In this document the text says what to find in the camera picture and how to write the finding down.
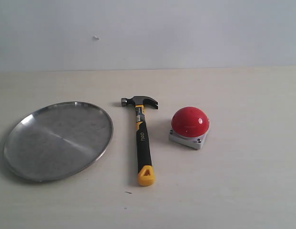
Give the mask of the red dome push button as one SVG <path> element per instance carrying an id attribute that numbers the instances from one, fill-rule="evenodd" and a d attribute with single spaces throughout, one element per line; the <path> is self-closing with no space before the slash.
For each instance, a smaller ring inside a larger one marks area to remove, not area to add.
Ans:
<path id="1" fill-rule="evenodd" d="M 184 107 L 179 109 L 171 120 L 172 129 L 183 137 L 199 137 L 207 133 L 210 121 L 199 108 Z"/>

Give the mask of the black yellow claw hammer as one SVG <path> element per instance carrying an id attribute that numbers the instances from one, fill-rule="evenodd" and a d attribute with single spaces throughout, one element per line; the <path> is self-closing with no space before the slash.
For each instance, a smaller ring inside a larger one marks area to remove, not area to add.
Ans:
<path id="1" fill-rule="evenodd" d="M 138 183 L 143 187 L 150 186 L 155 182 L 155 174 L 152 166 L 144 107 L 148 105 L 158 109 L 158 102 L 148 96 L 133 96 L 132 98 L 122 98 L 121 105 L 123 107 L 128 105 L 135 107 Z"/>

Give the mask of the round stainless steel plate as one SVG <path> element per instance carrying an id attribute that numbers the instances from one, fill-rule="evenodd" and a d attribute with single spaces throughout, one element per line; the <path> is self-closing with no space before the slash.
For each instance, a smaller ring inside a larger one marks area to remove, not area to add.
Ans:
<path id="1" fill-rule="evenodd" d="M 62 102 L 20 120 L 5 139 L 3 157 L 17 176 L 52 182 L 75 175 L 100 159 L 111 142 L 113 122 L 87 102 Z"/>

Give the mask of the grey button base box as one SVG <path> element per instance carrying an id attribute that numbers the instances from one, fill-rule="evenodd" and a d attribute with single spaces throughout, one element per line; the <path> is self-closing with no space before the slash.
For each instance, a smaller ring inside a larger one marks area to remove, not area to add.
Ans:
<path id="1" fill-rule="evenodd" d="M 195 150 L 201 149 L 210 129 L 210 120 L 197 118 L 194 124 L 185 123 L 172 120 L 169 140 Z"/>

